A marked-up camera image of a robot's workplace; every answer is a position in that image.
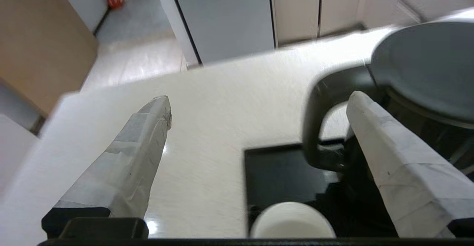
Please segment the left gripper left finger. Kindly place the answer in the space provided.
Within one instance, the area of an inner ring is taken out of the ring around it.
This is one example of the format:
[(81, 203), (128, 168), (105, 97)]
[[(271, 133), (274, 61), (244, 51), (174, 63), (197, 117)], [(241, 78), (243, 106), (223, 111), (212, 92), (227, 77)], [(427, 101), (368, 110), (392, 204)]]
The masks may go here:
[(77, 217), (143, 218), (172, 126), (168, 96), (132, 114), (108, 148), (42, 218), (49, 239)]

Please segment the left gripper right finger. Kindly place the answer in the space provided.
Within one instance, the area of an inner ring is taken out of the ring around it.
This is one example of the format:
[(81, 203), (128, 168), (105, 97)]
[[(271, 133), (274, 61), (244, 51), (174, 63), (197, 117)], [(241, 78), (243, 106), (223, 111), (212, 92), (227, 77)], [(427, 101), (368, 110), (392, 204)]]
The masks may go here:
[(367, 94), (346, 114), (401, 238), (473, 238), (474, 184)]

